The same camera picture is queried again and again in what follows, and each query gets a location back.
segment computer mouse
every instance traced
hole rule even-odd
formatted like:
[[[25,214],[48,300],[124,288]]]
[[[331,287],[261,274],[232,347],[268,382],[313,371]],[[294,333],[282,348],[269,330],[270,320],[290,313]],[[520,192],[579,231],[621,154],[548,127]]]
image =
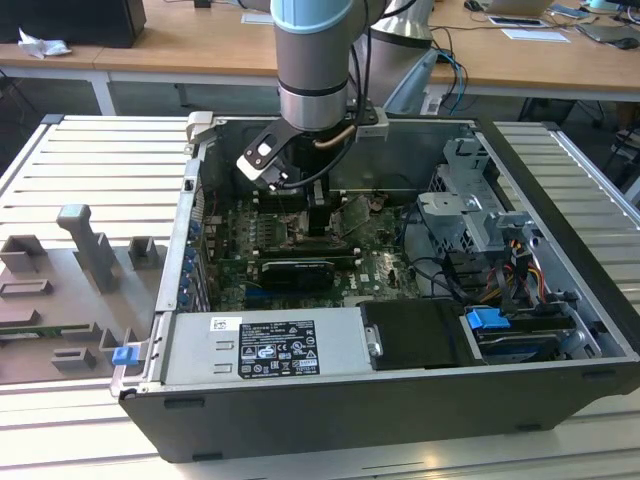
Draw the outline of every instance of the computer mouse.
[[[464,2],[464,8],[472,12],[482,12],[484,10],[476,0],[467,0]]]
[[[636,38],[627,37],[611,42],[611,45],[618,47],[620,50],[631,50],[640,47],[640,42]]]

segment black box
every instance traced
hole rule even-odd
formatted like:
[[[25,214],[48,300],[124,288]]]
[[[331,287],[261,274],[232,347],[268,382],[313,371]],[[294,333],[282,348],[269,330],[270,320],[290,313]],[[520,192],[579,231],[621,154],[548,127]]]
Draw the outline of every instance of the black box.
[[[43,40],[128,48],[147,18],[142,0],[0,0],[0,42],[19,40],[18,28]]]

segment black plastic cover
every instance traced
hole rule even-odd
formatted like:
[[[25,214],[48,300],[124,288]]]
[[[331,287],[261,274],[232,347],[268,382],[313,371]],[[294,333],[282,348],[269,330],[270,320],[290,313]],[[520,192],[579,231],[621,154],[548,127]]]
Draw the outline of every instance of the black plastic cover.
[[[383,353],[372,357],[374,370],[475,364],[460,322],[464,310],[453,300],[365,302],[360,308],[365,327],[380,335]]]

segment blue drive latch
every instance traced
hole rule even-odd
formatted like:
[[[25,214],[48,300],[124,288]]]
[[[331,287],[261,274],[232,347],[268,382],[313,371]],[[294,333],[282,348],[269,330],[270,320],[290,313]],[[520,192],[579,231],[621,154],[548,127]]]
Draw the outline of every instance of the blue drive latch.
[[[467,321],[473,330],[478,328],[509,328],[511,323],[500,315],[499,308],[474,308],[467,313]]]

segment open computer chassis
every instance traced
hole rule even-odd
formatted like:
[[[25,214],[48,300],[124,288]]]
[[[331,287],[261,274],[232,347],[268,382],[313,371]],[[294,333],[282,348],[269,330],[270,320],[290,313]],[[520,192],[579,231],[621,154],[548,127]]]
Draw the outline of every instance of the open computer chassis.
[[[297,196],[234,171],[270,118],[192,132],[152,331],[112,383],[164,459],[545,430],[640,385],[640,318],[516,132],[381,117]]]

